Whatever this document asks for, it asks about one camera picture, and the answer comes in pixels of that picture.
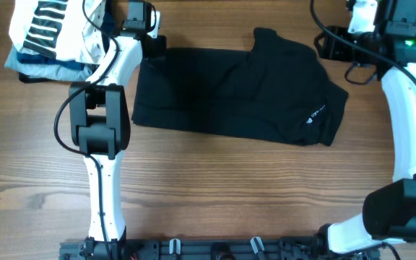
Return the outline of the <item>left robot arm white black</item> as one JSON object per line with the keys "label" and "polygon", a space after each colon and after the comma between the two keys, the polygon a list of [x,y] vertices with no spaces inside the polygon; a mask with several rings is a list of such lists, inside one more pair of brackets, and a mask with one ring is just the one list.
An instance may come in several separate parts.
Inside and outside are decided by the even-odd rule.
{"label": "left robot arm white black", "polygon": [[84,157],[90,184],[88,235],[63,243],[60,259],[132,259],[121,210],[120,172],[131,124],[125,88],[145,55],[165,49],[160,13],[147,1],[130,1],[128,17],[97,71],[69,89],[71,138]]}

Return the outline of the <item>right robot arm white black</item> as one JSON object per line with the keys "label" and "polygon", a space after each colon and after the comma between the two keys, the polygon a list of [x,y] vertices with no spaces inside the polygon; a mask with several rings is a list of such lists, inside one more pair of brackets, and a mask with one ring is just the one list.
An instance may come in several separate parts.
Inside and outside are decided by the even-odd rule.
{"label": "right robot arm white black", "polygon": [[375,66],[394,138],[392,182],[367,195],[360,214],[325,225],[314,258],[365,258],[381,247],[416,243],[416,1],[353,0],[348,27],[322,26],[314,40],[323,59]]}

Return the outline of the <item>black t-shirt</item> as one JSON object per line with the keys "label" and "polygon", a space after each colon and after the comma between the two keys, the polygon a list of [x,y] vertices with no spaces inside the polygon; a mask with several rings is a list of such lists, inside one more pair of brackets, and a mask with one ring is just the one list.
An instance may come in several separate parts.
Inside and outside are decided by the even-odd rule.
{"label": "black t-shirt", "polygon": [[161,129],[330,145],[349,97],[306,45],[258,27],[249,51],[169,48],[141,62],[132,121]]}

